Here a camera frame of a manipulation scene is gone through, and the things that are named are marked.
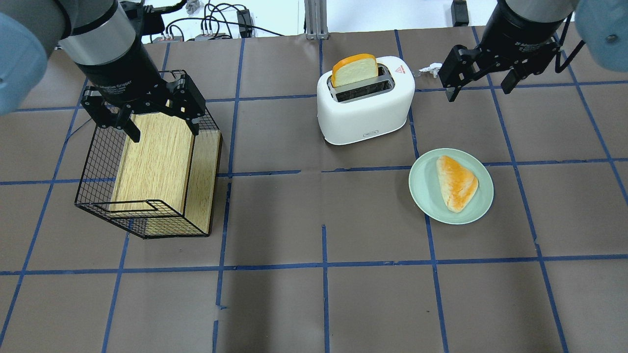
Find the plate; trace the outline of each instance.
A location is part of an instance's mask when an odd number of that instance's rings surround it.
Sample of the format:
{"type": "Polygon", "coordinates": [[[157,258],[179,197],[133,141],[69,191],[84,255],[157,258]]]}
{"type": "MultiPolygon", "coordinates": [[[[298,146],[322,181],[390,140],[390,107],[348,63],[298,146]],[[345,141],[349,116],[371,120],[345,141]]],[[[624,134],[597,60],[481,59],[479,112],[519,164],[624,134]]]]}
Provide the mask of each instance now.
{"type": "Polygon", "coordinates": [[[453,148],[433,149],[419,157],[410,169],[410,194],[426,215],[447,224],[467,224],[480,219],[493,203],[493,179],[486,167],[472,155],[453,148]],[[478,179],[478,188],[467,206],[459,213],[447,209],[440,193],[436,160],[447,155],[478,179]]]}

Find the power strip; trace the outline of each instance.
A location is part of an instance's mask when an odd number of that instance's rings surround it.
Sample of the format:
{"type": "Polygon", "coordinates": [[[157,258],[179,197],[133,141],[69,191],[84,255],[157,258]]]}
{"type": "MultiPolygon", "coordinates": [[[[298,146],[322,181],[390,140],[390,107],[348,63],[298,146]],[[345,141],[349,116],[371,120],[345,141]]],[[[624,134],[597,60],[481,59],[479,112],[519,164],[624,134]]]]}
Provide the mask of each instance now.
{"type": "Polygon", "coordinates": [[[227,33],[217,33],[215,35],[198,35],[194,38],[194,41],[203,41],[203,40],[211,40],[213,38],[215,39],[226,39],[224,36],[226,36],[227,33]]]}
{"type": "Polygon", "coordinates": [[[157,37],[153,39],[153,43],[172,43],[174,41],[183,41],[182,36],[173,36],[172,38],[157,37]]]}

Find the grid line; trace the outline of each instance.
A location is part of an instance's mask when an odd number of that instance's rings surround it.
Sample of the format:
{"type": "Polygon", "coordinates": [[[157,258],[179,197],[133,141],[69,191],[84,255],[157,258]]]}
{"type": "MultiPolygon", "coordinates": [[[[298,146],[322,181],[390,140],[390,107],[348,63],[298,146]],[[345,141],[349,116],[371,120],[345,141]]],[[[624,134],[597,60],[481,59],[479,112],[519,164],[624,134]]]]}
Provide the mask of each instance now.
{"type": "MultiPolygon", "coordinates": [[[[399,52],[399,58],[403,60],[403,49],[401,47],[401,40],[399,39],[399,31],[394,30],[395,40],[397,42],[397,50],[399,52]]],[[[414,149],[414,157],[418,159],[420,157],[418,150],[418,142],[416,139],[416,131],[414,130],[414,117],[412,115],[412,107],[408,111],[410,118],[410,134],[412,137],[412,144],[414,149]]],[[[443,313],[443,298],[440,293],[440,281],[438,280],[438,260],[436,259],[436,252],[434,249],[434,240],[432,238],[430,217],[425,215],[425,228],[428,235],[428,243],[430,245],[430,265],[432,266],[432,277],[434,281],[434,293],[436,296],[436,307],[438,309],[438,321],[440,324],[440,334],[443,342],[444,353],[449,353],[449,343],[447,342],[447,328],[445,327],[445,314],[443,313]]]]}
{"type": "MultiPolygon", "coordinates": [[[[83,82],[83,89],[81,89],[81,95],[85,86],[87,85],[87,78],[85,78],[83,82]]],[[[57,179],[57,175],[59,173],[59,169],[61,168],[61,162],[63,160],[63,154],[65,153],[65,148],[68,145],[68,137],[72,133],[72,128],[74,127],[74,122],[76,121],[77,114],[79,113],[78,109],[74,109],[74,113],[72,114],[72,120],[70,121],[70,125],[68,127],[68,131],[65,134],[65,140],[63,142],[63,146],[61,147],[61,152],[59,152],[59,158],[57,159],[57,165],[55,167],[55,171],[52,175],[52,180],[57,179]]],[[[28,252],[26,253],[26,257],[24,259],[24,264],[22,265],[22,270],[20,271],[18,282],[15,286],[15,291],[13,292],[13,297],[11,299],[11,304],[9,305],[9,310],[7,311],[6,318],[4,319],[4,324],[2,330],[0,331],[0,347],[4,342],[4,337],[6,335],[6,330],[9,327],[9,321],[11,320],[11,315],[13,314],[13,309],[15,309],[15,303],[18,300],[19,290],[22,287],[22,281],[24,280],[24,275],[26,269],[28,267],[28,263],[31,259],[31,255],[33,254],[33,249],[35,248],[35,242],[37,241],[37,235],[39,234],[39,230],[41,228],[41,223],[43,222],[43,216],[46,213],[46,208],[48,207],[48,202],[50,201],[50,195],[52,194],[52,189],[54,187],[54,183],[50,183],[48,187],[48,193],[46,194],[46,198],[44,199],[43,206],[41,208],[39,219],[37,220],[37,225],[35,226],[35,231],[33,232],[33,237],[31,239],[30,245],[28,246],[28,252]]]]}
{"type": "MultiPolygon", "coordinates": [[[[475,38],[476,44],[480,43],[480,40],[477,35],[477,31],[475,27],[471,28],[473,31],[473,35],[475,38]]],[[[526,191],[523,187],[523,182],[521,181],[521,175],[519,173],[519,167],[517,166],[517,160],[515,159],[514,151],[512,149],[512,144],[510,138],[508,136],[508,130],[506,129],[506,124],[504,122],[504,116],[502,115],[501,108],[499,106],[499,101],[497,100],[497,94],[495,93],[495,88],[493,86],[493,82],[491,80],[490,75],[486,76],[489,81],[490,94],[493,97],[493,103],[495,104],[495,110],[497,111],[497,117],[499,118],[499,124],[501,125],[502,132],[504,133],[504,139],[506,140],[506,146],[508,147],[508,153],[510,154],[512,161],[512,169],[514,170],[515,177],[517,179],[517,184],[519,185],[519,193],[521,194],[521,200],[523,201],[524,209],[526,210],[526,216],[528,217],[528,224],[530,226],[530,232],[532,233],[532,238],[534,242],[534,247],[536,249],[536,256],[538,258],[539,265],[541,267],[541,274],[543,275],[543,281],[545,283],[545,289],[548,294],[549,305],[551,307],[552,314],[554,316],[554,322],[556,324],[556,329],[558,331],[558,337],[560,339],[560,344],[563,348],[563,353],[568,353],[569,350],[567,348],[567,342],[565,339],[565,334],[563,333],[563,326],[560,322],[560,316],[558,315],[558,310],[556,309],[556,302],[554,300],[554,294],[551,289],[550,277],[548,276],[547,269],[545,267],[545,262],[543,260],[543,253],[541,252],[541,246],[536,242],[537,234],[536,228],[534,227],[534,220],[532,219],[532,213],[530,212],[530,206],[528,204],[528,198],[526,196],[526,191]]]]}
{"type": "Polygon", "coordinates": [[[323,40],[318,40],[318,76],[323,75],[323,40]]]}
{"type": "MultiPolygon", "coordinates": [[[[543,256],[543,261],[612,261],[628,260],[628,254],[598,254],[598,255],[562,255],[543,256]]],[[[437,259],[439,265],[449,264],[501,264],[501,263],[530,263],[539,261],[536,256],[523,258],[469,258],[469,259],[437,259]]],[[[192,266],[192,267],[161,267],[161,268],[124,268],[122,273],[172,273],[172,272],[218,272],[222,271],[272,271],[275,269],[303,269],[303,268],[346,268],[346,267],[381,267],[381,266],[431,266],[430,259],[400,260],[400,261],[341,261],[327,263],[291,263],[252,266],[192,266]]],[[[117,273],[117,268],[97,269],[39,269],[27,270],[25,276],[63,276],[73,274],[111,274],[117,273]]],[[[20,271],[0,271],[0,276],[19,276],[20,271]]]]}
{"type": "MultiPolygon", "coordinates": [[[[625,163],[628,162],[628,158],[612,158],[613,162],[625,163]]],[[[606,158],[594,158],[591,160],[546,160],[546,161],[517,161],[517,165],[557,165],[557,164],[582,164],[582,163],[608,163],[606,158]]],[[[511,161],[506,162],[485,162],[484,166],[512,166],[511,161]]],[[[343,173],[348,171],[378,171],[378,170],[408,170],[411,169],[411,165],[398,165],[398,166],[360,166],[354,168],[336,168],[334,170],[322,170],[321,173],[343,173]]],[[[299,174],[301,169],[295,170],[267,170],[267,171],[242,171],[237,173],[217,173],[219,178],[234,178],[234,177],[257,177],[259,175],[285,175],[285,174],[299,174]]],[[[113,182],[115,178],[95,178],[86,179],[85,182],[113,182]]],[[[3,185],[33,185],[33,184],[69,184],[78,183],[80,179],[56,179],[56,180],[18,180],[11,182],[0,182],[0,186],[3,185]]]]}
{"type": "Polygon", "coordinates": [[[122,270],[124,269],[124,260],[126,259],[126,251],[129,247],[129,233],[126,232],[126,237],[124,238],[124,245],[122,246],[122,256],[120,257],[120,264],[118,265],[117,274],[116,274],[116,284],[114,285],[114,293],[111,298],[111,305],[109,307],[109,315],[107,316],[107,326],[105,327],[105,337],[102,340],[102,350],[101,353],[107,352],[107,345],[109,344],[109,334],[111,332],[111,323],[114,319],[114,312],[116,311],[116,301],[118,291],[120,290],[120,280],[122,279],[122,270]]]}
{"type": "Polygon", "coordinates": [[[237,66],[237,82],[235,83],[235,100],[234,100],[234,118],[231,125],[231,144],[229,146],[229,169],[228,174],[231,176],[234,170],[234,150],[236,147],[236,129],[237,129],[237,111],[240,104],[240,86],[242,83],[242,62],[244,61],[244,44],[246,40],[243,38],[240,44],[240,59],[237,66]]]}
{"type": "MultiPolygon", "coordinates": [[[[473,32],[475,39],[477,41],[477,33],[475,28],[473,27],[473,32]]],[[[403,54],[401,52],[401,43],[399,40],[398,32],[395,30],[396,40],[398,44],[399,56],[403,59],[403,54]]],[[[163,62],[163,68],[166,67],[166,62],[168,59],[168,54],[170,50],[170,43],[166,46],[166,52],[163,62]]],[[[240,100],[273,100],[273,99],[300,99],[300,98],[311,98],[316,95],[284,95],[284,96],[269,96],[269,97],[248,97],[248,98],[240,98],[239,97],[239,86],[241,82],[241,72],[242,72],[242,58],[244,55],[244,40],[241,43],[241,52],[240,52],[240,60],[239,60],[239,68],[238,68],[238,78],[237,78],[237,89],[236,89],[236,97],[233,99],[207,99],[206,102],[235,102],[234,106],[234,121],[233,121],[233,129],[232,129],[232,139],[230,146],[230,156],[229,156],[229,172],[218,174],[218,177],[244,177],[244,176],[255,176],[255,175],[279,175],[279,174],[288,174],[288,173],[299,173],[300,170],[291,170],[291,171],[257,171],[257,172],[249,172],[249,173],[233,173],[232,172],[232,160],[233,160],[233,150],[234,150],[234,140],[236,134],[236,121],[237,121],[237,106],[240,100]]],[[[323,64],[323,41],[319,40],[319,71],[322,74],[322,64],[323,64]]],[[[611,167],[615,173],[615,177],[618,181],[620,189],[622,190],[623,196],[628,204],[628,196],[626,195],[626,190],[623,186],[622,180],[617,172],[617,169],[614,165],[614,162],[626,162],[628,158],[612,158],[610,152],[608,151],[602,134],[598,130],[595,119],[593,118],[593,114],[590,112],[588,104],[582,94],[582,90],[580,89],[581,85],[612,85],[612,84],[628,84],[628,80],[621,81],[604,81],[604,82],[578,82],[573,70],[569,66],[569,71],[574,80],[574,83],[568,84],[530,84],[530,85],[519,85],[518,88],[535,88],[535,87],[576,87],[577,91],[580,95],[583,105],[587,110],[587,114],[598,134],[598,138],[600,143],[602,144],[606,154],[606,159],[595,159],[595,160],[566,160],[566,161],[516,161],[514,157],[514,153],[512,152],[512,146],[510,145],[509,138],[507,136],[506,126],[503,122],[503,117],[501,116],[501,110],[499,108],[499,103],[497,101],[497,97],[495,95],[495,89],[498,88],[492,84],[492,81],[489,79],[489,86],[484,87],[464,87],[463,89],[477,90],[477,89],[487,89],[491,90],[495,108],[498,110],[498,116],[500,117],[502,124],[502,131],[504,133],[504,137],[508,143],[509,152],[511,153],[511,161],[508,162],[492,162],[492,163],[484,163],[485,166],[512,166],[515,170],[517,176],[517,183],[519,184],[519,189],[521,192],[522,200],[524,202],[524,206],[526,208],[526,215],[528,216],[529,225],[531,227],[531,231],[533,233],[533,239],[535,243],[535,247],[537,248],[537,256],[536,257],[528,257],[528,258],[480,258],[480,259],[437,259],[435,256],[435,250],[433,246],[433,238],[431,236],[431,225],[430,219],[426,216],[426,227],[428,228],[428,240],[430,242],[430,260],[413,260],[413,261],[363,261],[363,262],[336,262],[329,263],[327,261],[327,234],[326,228],[323,225],[323,262],[322,263],[301,263],[301,264],[274,264],[274,265],[263,265],[263,266],[224,266],[224,256],[225,256],[225,246],[226,246],[226,238],[227,238],[227,223],[229,217],[229,202],[230,202],[230,193],[231,193],[231,182],[229,182],[227,186],[227,202],[225,205],[225,217],[224,217],[224,228],[222,234],[222,245],[221,245],[221,253],[220,253],[220,266],[200,266],[200,267],[177,267],[177,268],[124,268],[124,258],[126,256],[126,249],[129,240],[129,234],[127,234],[124,247],[122,250],[121,262],[118,269],[58,269],[58,270],[26,270],[28,265],[28,260],[30,258],[30,254],[34,248],[36,235],[41,226],[41,221],[43,219],[47,203],[50,199],[50,194],[53,188],[53,185],[56,183],[78,183],[80,180],[78,179],[66,179],[66,180],[57,180],[56,175],[58,169],[60,167],[60,163],[63,158],[63,154],[65,151],[66,143],[68,139],[81,127],[77,128],[74,132],[72,131],[73,124],[75,122],[75,118],[77,115],[77,111],[82,109],[80,106],[76,107],[52,107],[52,108],[31,108],[31,109],[18,109],[16,112],[36,112],[36,111],[57,111],[57,110],[74,110],[74,115],[72,121],[70,123],[70,129],[68,130],[69,136],[66,137],[65,143],[63,145],[60,157],[58,159],[58,164],[55,169],[55,174],[53,179],[51,180],[31,180],[31,181],[22,181],[22,182],[0,182],[0,185],[29,185],[29,184],[50,184],[48,189],[48,194],[46,196],[43,208],[40,213],[40,219],[38,221],[38,225],[35,230],[35,234],[33,235],[33,239],[31,241],[31,245],[29,247],[29,251],[27,254],[27,258],[25,259],[25,263],[23,265],[23,269],[21,271],[0,271],[0,276],[19,276],[18,284],[16,285],[16,291],[14,293],[13,300],[11,302],[11,306],[9,308],[9,313],[7,314],[7,318],[5,319],[3,330],[0,334],[0,346],[3,342],[4,335],[6,333],[6,329],[9,323],[10,314],[13,311],[13,307],[15,301],[17,299],[17,295],[19,292],[19,287],[21,286],[22,280],[24,276],[27,275],[63,275],[63,274],[91,274],[91,273],[117,273],[116,286],[114,287],[114,296],[112,297],[112,304],[109,313],[109,318],[107,322],[106,328],[106,337],[103,341],[103,352],[106,351],[107,338],[111,326],[112,315],[114,312],[115,301],[117,296],[117,291],[119,288],[119,280],[123,273],[154,273],[154,272],[186,272],[186,271],[218,271],[219,272],[219,285],[217,289],[217,305],[220,301],[221,290],[222,290],[222,274],[224,271],[257,271],[257,270],[274,270],[274,269],[292,269],[292,268],[323,268],[323,295],[325,298],[325,352],[329,352],[329,332],[328,332],[328,288],[327,288],[327,269],[329,267],[359,267],[359,266],[432,266],[434,269],[434,279],[435,279],[435,290],[436,290],[436,299],[437,305],[439,306],[439,319],[441,322],[441,334],[443,335],[443,342],[445,344],[445,352],[448,352],[447,339],[445,329],[445,321],[442,313],[442,303],[438,303],[440,299],[440,288],[437,286],[438,282],[438,274],[436,272],[436,265],[438,264],[476,264],[476,263],[520,263],[520,262],[535,262],[538,261],[541,264],[541,270],[543,272],[543,277],[546,285],[546,289],[548,289],[548,296],[550,297],[550,302],[552,305],[553,313],[555,315],[555,320],[557,320],[556,324],[559,329],[559,336],[561,337],[561,344],[563,344],[563,350],[567,352],[566,342],[564,339],[564,335],[562,334],[562,329],[560,327],[560,319],[558,318],[558,314],[556,312],[555,303],[553,299],[553,295],[551,294],[551,287],[549,283],[549,278],[547,276],[546,269],[544,268],[545,261],[589,261],[589,260],[614,260],[614,259],[628,259],[628,254],[600,254],[600,255],[577,255],[577,256],[548,256],[545,257],[541,253],[541,249],[538,244],[536,244],[536,231],[534,229],[534,224],[531,218],[531,214],[529,212],[529,205],[527,203],[527,199],[524,193],[521,177],[519,175],[518,165],[554,165],[554,164],[572,164],[572,163],[610,163],[611,167]]],[[[444,91],[445,89],[417,89],[415,92],[433,92],[433,91],[444,91]]],[[[413,139],[413,147],[415,157],[419,156],[418,153],[418,144],[416,142],[416,133],[414,131],[414,122],[412,117],[412,110],[409,110],[409,119],[411,126],[411,134],[413,139]]],[[[382,166],[382,167],[364,167],[364,168],[338,168],[336,170],[331,171],[322,171],[324,173],[331,172],[344,172],[344,171],[383,171],[383,170],[405,170],[410,169],[411,166],[382,166]]],[[[214,321],[214,337],[212,341],[212,352],[215,352],[217,345],[217,334],[218,334],[219,322],[218,320],[214,321]]]]}
{"type": "Polygon", "coordinates": [[[325,353],[330,353],[330,335],[329,335],[329,279],[327,263],[327,226],[322,226],[323,239],[323,326],[325,328],[325,353]]]}
{"type": "MultiPolygon", "coordinates": [[[[563,59],[566,59],[565,52],[563,52],[563,59]]],[[[626,189],[624,187],[624,183],[622,183],[622,179],[619,176],[619,172],[617,171],[617,167],[615,166],[615,163],[613,162],[613,158],[610,155],[609,148],[606,145],[606,142],[604,141],[604,137],[602,137],[602,132],[600,131],[600,129],[597,126],[597,123],[595,122],[595,118],[593,117],[593,113],[591,112],[591,108],[589,108],[589,106],[587,104],[587,100],[585,99],[585,96],[582,93],[582,89],[580,88],[580,83],[578,83],[578,79],[576,78],[576,74],[573,72],[573,69],[571,68],[571,65],[569,65],[567,67],[569,69],[569,74],[571,75],[571,78],[573,79],[573,83],[576,86],[576,90],[578,91],[578,95],[580,96],[580,100],[582,101],[582,105],[584,106],[585,110],[587,111],[587,115],[588,115],[589,120],[591,121],[591,125],[593,125],[593,129],[595,130],[595,134],[597,135],[598,139],[600,140],[600,144],[602,145],[602,148],[604,149],[604,153],[606,154],[606,158],[607,158],[607,161],[610,164],[610,168],[613,170],[613,174],[615,175],[615,179],[617,179],[617,184],[619,185],[619,189],[622,192],[622,196],[624,197],[624,201],[626,202],[626,205],[628,205],[628,194],[626,194],[626,189]]]]}
{"type": "MultiPolygon", "coordinates": [[[[618,81],[596,81],[596,82],[578,82],[579,86],[593,86],[593,85],[622,85],[628,84],[628,80],[618,80],[618,81]]],[[[517,85],[518,89],[527,89],[527,88],[538,88],[538,87],[575,87],[576,84],[567,82],[560,84],[522,84],[517,85]]],[[[499,89],[500,86],[474,86],[474,87],[462,87],[462,90],[490,90],[490,89],[499,89]]],[[[423,93],[423,92],[444,92],[444,88],[430,88],[430,89],[415,89],[415,93],[423,93]]],[[[241,97],[240,101],[255,101],[255,100],[278,100],[278,99],[302,99],[302,98],[312,98],[316,97],[315,94],[299,94],[299,95],[268,95],[268,96],[259,96],[259,97],[241,97]]],[[[206,103],[217,103],[217,102],[235,102],[236,98],[209,98],[205,99],[206,103]]],[[[16,109],[15,112],[44,112],[44,111],[71,111],[78,108],[79,110],[83,110],[82,106],[78,107],[43,107],[43,108],[23,108],[16,109]]]]}

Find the blue tape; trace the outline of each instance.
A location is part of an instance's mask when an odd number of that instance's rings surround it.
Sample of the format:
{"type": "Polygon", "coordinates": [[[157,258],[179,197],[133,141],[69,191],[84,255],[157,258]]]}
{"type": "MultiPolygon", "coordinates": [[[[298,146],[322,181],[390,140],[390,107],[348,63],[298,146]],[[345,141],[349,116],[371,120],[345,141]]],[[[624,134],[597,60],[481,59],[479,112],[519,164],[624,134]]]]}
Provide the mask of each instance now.
{"type": "Polygon", "coordinates": [[[448,259],[436,260],[437,264],[500,264],[500,263],[532,263],[539,261],[535,258],[487,258],[487,259],[448,259]]]}
{"type": "Polygon", "coordinates": [[[258,177],[260,175],[285,175],[285,174],[299,174],[300,169],[295,170],[272,170],[272,171],[245,171],[240,173],[231,173],[231,177],[258,177]]]}
{"type": "Polygon", "coordinates": [[[518,161],[517,165],[553,165],[553,164],[580,164],[580,163],[605,163],[606,159],[596,158],[592,160],[564,160],[564,161],[518,161]]]}
{"type": "Polygon", "coordinates": [[[168,63],[168,55],[170,55],[170,43],[166,43],[166,53],[163,55],[163,64],[161,64],[161,71],[166,70],[166,64],[168,63]]]}
{"type": "Polygon", "coordinates": [[[109,332],[111,332],[111,323],[114,319],[114,312],[116,311],[117,294],[120,289],[120,280],[122,278],[122,270],[124,269],[124,260],[126,259],[126,250],[129,247],[129,233],[126,233],[124,238],[124,245],[122,246],[122,255],[120,256],[120,263],[117,269],[116,284],[114,285],[114,293],[111,297],[111,305],[109,306],[109,314],[107,316],[107,326],[105,327],[105,337],[102,340],[101,353],[107,352],[107,345],[109,344],[109,332]]]}
{"type": "Polygon", "coordinates": [[[598,81],[598,82],[580,82],[578,81],[578,85],[581,86],[595,86],[595,85],[623,85],[623,84],[628,84],[628,80],[621,80],[621,81],[598,81]]]}
{"type": "Polygon", "coordinates": [[[416,140],[416,131],[414,130],[414,115],[412,114],[412,107],[410,107],[410,110],[408,111],[408,119],[410,120],[410,134],[412,135],[412,147],[414,148],[414,158],[418,159],[420,155],[419,155],[418,142],[416,140]]]}
{"type": "Polygon", "coordinates": [[[443,298],[440,295],[440,281],[438,280],[438,260],[436,259],[434,238],[432,237],[430,217],[428,215],[425,215],[425,228],[427,229],[428,242],[430,245],[430,265],[432,266],[432,277],[434,279],[434,292],[436,295],[436,307],[438,309],[438,321],[440,322],[440,334],[443,340],[443,350],[445,353],[449,353],[445,314],[443,313],[443,298]]]}
{"type": "Polygon", "coordinates": [[[212,331],[212,353],[216,353],[218,346],[218,320],[214,320],[214,330],[212,331]]]}
{"type": "Polygon", "coordinates": [[[512,162],[486,162],[482,163],[483,166],[511,166],[512,162]]]}
{"type": "MultiPolygon", "coordinates": [[[[83,82],[83,89],[81,93],[85,89],[87,85],[87,78],[83,82]]],[[[74,114],[72,114],[72,120],[70,121],[70,126],[68,127],[68,131],[65,133],[65,140],[63,142],[63,146],[61,147],[61,152],[59,153],[59,158],[57,159],[57,165],[55,167],[55,172],[52,176],[52,182],[57,179],[57,175],[59,173],[59,168],[61,167],[61,161],[63,160],[63,154],[65,153],[65,148],[68,145],[68,136],[72,133],[72,128],[74,127],[74,122],[76,121],[77,114],[79,110],[74,109],[74,114]]],[[[26,274],[26,269],[28,267],[28,262],[31,259],[33,254],[33,249],[35,248],[35,242],[37,241],[37,235],[39,234],[39,230],[41,228],[41,223],[43,221],[43,216],[46,213],[46,208],[48,207],[48,202],[50,201],[50,195],[52,194],[54,183],[51,183],[48,187],[48,193],[46,194],[46,198],[44,199],[43,206],[41,208],[39,219],[37,220],[37,226],[35,227],[35,231],[33,233],[33,238],[31,239],[31,243],[28,246],[28,252],[26,253],[26,258],[24,259],[24,264],[22,265],[22,270],[20,271],[18,283],[15,286],[15,291],[13,292],[13,297],[11,299],[11,304],[9,305],[9,310],[6,314],[6,318],[4,319],[4,324],[2,327],[2,331],[0,331],[0,346],[4,342],[4,336],[6,335],[6,329],[9,327],[9,321],[11,320],[11,315],[13,314],[13,309],[15,309],[15,303],[18,300],[19,290],[22,287],[22,281],[24,280],[24,275],[26,274]]]]}
{"type": "Polygon", "coordinates": [[[235,98],[214,98],[214,99],[205,99],[205,103],[218,103],[218,102],[235,102],[235,98]]]}
{"type": "Polygon", "coordinates": [[[220,244],[220,263],[218,272],[218,282],[216,284],[216,305],[220,305],[222,299],[222,277],[225,267],[225,253],[227,251],[227,229],[229,228],[229,207],[231,203],[231,182],[227,184],[227,196],[225,201],[225,216],[222,221],[222,242],[220,244]]]}
{"type": "Polygon", "coordinates": [[[76,108],[78,107],[24,108],[24,109],[16,109],[15,112],[71,111],[76,108]]]}
{"type": "Polygon", "coordinates": [[[401,50],[401,40],[399,39],[398,30],[394,30],[394,39],[397,41],[397,52],[399,52],[399,58],[403,60],[403,51],[401,50]]]}
{"type": "Polygon", "coordinates": [[[544,261],[589,261],[628,259],[628,254],[545,256],[544,261]]]}
{"type": "MultiPolygon", "coordinates": [[[[462,87],[460,90],[485,90],[485,89],[491,89],[491,87],[489,86],[471,86],[471,87],[462,87]]],[[[414,92],[415,93],[421,93],[421,92],[444,92],[447,89],[444,88],[435,88],[435,89],[415,89],[414,92]]]]}
{"type": "Polygon", "coordinates": [[[26,276],[42,276],[47,274],[104,274],[117,273],[115,268],[90,268],[90,269],[36,269],[26,270],[26,276]]]}
{"type": "MultiPolygon", "coordinates": [[[[399,39],[399,31],[394,30],[394,37],[397,41],[397,52],[399,52],[399,58],[403,60],[403,50],[401,49],[401,40],[399,39]]],[[[412,135],[412,146],[414,148],[414,158],[419,158],[419,149],[416,144],[416,131],[414,130],[414,116],[412,114],[412,107],[408,111],[408,120],[410,120],[410,134],[412,135]]]]}
{"type": "Polygon", "coordinates": [[[83,124],[81,124],[81,126],[77,127],[76,130],[72,131],[72,133],[70,134],[70,136],[68,136],[68,139],[70,139],[72,137],[72,135],[74,135],[75,133],[77,133],[78,130],[81,130],[82,127],[84,127],[85,125],[87,125],[88,122],[90,122],[92,120],[92,118],[87,119],[83,124]]]}
{"type": "Polygon", "coordinates": [[[573,79],[573,83],[576,85],[576,90],[578,91],[578,95],[580,96],[580,100],[582,101],[582,105],[585,107],[585,110],[587,111],[587,115],[589,117],[589,120],[591,121],[591,125],[593,125],[593,129],[595,130],[595,134],[597,134],[597,138],[600,140],[600,144],[602,145],[602,149],[604,149],[604,153],[606,154],[607,161],[609,162],[610,167],[613,170],[613,174],[615,175],[615,179],[617,180],[617,184],[619,186],[619,189],[621,190],[622,196],[624,197],[624,202],[626,203],[626,205],[628,205],[628,193],[626,192],[626,189],[624,187],[624,183],[622,182],[621,176],[619,176],[619,172],[617,171],[617,167],[615,166],[615,162],[613,161],[613,157],[611,157],[611,155],[610,155],[610,151],[609,151],[608,146],[606,145],[606,142],[604,141],[604,137],[602,136],[602,133],[600,132],[600,129],[598,128],[597,123],[595,122],[595,118],[593,117],[593,113],[591,112],[591,108],[589,108],[587,100],[585,99],[585,96],[582,93],[582,89],[580,88],[580,83],[578,82],[578,79],[576,78],[576,75],[573,72],[573,69],[571,68],[571,65],[567,66],[567,69],[569,70],[569,74],[571,75],[571,78],[573,79]]]}
{"type": "Polygon", "coordinates": [[[228,173],[231,174],[234,171],[234,150],[236,146],[236,129],[237,129],[237,111],[240,105],[240,84],[242,83],[242,61],[244,60],[244,44],[246,40],[242,39],[240,45],[240,59],[237,64],[237,82],[235,83],[235,100],[234,100],[234,119],[231,125],[231,145],[229,146],[229,169],[228,173]]]}
{"type": "MultiPolygon", "coordinates": [[[[477,36],[477,31],[475,27],[472,27],[474,38],[476,44],[480,43],[480,40],[477,36]]],[[[550,279],[547,274],[547,270],[545,269],[545,263],[543,262],[543,253],[541,252],[541,247],[536,242],[536,228],[534,227],[534,221],[532,220],[532,214],[530,213],[530,207],[528,204],[528,198],[526,196],[526,192],[523,188],[523,182],[521,181],[521,175],[519,174],[519,167],[517,166],[517,160],[515,159],[514,152],[512,150],[512,144],[510,138],[508,137],[508,131],[506,129],[506,124],[504,123],[504,116],[502,115],[501,108],[499,107],[499,101],[497,100],[497,94],[495,94],[495,88],[493,86],[493,82],[490,78],[490,75],[486,76],[489,80],[489,86],[491,87],[490,93],[493,97],[493,103],[495,104],[495,110],[497,111],[497,116],[499,117],[499,124],[502,127],[502,132],[504,133],[504,139],[506,140],[506,146],[508,147],[508,153],[510,154],[512,161],[512,168],[514,169],[514,174],[517,179],[517,184],[519,185],[519,192],[521,194],[521,199],[523,201],[524,209],[526,210],[526,216],[528,217],[528,224],[530,226],[530,232],[532,233],[532,238],[534,241],[534,246],[536,248],[536,255],[541,266],[541,272],[543,274],[543,281],[545,283],[545,289],[549,298],[549,305],[552,310],[552,314],[554,316],[554,322],[556,324],[556,329],[558,331],[558,337],[560,339],[561,345],[563,347],[563,352],[568,353],[567,343],[565,340],[565,334],[563,333],[563,326],[560,322],[560,317],[558,316],[558,311],[556,309],[556,302],[554,301],[554,294],[551,289],[550,279]]]]}
{"type": "Polygon", "coordinates": [[[318,76],[323,75],[323,40],[318,40],[318,76]]]}
{"type": "Polygon", "coordinates": [[[237,265],[226,271],[266,271],[269,269],[298,269],[298,268],[322,268],[322,263],[298,263],[298,264],[267,264],[267,265],[237,265]]]}
{"type": "Polygon", "coordinates": [[[377,170],[408,170],[412,168],[411,165],[398,165],[398,166],[365,166],[357,168],[336,168],[334,170],[323,170],[321,173],[343,173],[346,171],[377,171],[377,170]]]}
{"type": "Polygon", "coordinates": [[[330,352],[329,336],[329,280],[327,276],[327,226],[322,226],[323,239],[323,316],[325,325],[325,353],[330,352]]]}
{"type": "Polygon", "coordinates": [[[22,182],[0,182],[0,185],[33,185],[33,184],[52,184],[52,180],[24,180],[22,182]]]}
{"type": "Polygon", "coordinates": [[[276,100],[276,99],[301,99],[316,97],[315,94],[295,94],[295,95],[270,95],[268,97],[243,97],[240,101],[252,101],[252,100],[276,100]]]}
{"type": "MultiPolygon", "coordinates": [[[[598,254],[598,255],[562,255],[543,256],[543,261],[590,261],[628,259],[628,254],[598,254]]],[[[499,264],[499,263],[528,263],[539,261],[538,257],[526,258],[472,258],[472,259],[437,259],[441,264],[499,264]]],[[[402,261],[347,261],[327,263],[295,263],[270,264],[255,266],[223,266],[224,271],[262,271],[273,269],[324,268],[324,267],[378,267],[378,266],[430,266],[431,260],[402,260],[402,261]]],[[[125,268],[123,273],[168,273],[168,272],[213,272],[220,271],[220,266],[192,266],[168,268],[125,268]]],[[[0,271],[0,276],[17,276],[21,271],[0,271]]],[[[63,275],[63,274],[106,274],[117,273],[115,268],[97,269],[39,269],[27,270],[26,276],[63,275]]]]}
{"type": "Polygon", "coordinates": [[[122,273],[170,273],[170,272],[212,272],[220,271],[220,266],[125,268],[122,273]]]}

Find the metal frame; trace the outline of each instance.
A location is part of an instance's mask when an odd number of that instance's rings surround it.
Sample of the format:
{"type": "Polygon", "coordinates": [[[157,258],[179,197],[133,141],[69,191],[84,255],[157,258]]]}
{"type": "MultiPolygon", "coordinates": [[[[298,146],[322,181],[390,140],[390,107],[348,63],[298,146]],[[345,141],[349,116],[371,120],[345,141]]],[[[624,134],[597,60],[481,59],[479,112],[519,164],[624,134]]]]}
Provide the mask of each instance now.
{"type": "Polygon", "coordinates": [[[305,0],[305,38],[329,38],[327,31],[327,0],[305,0]]]}

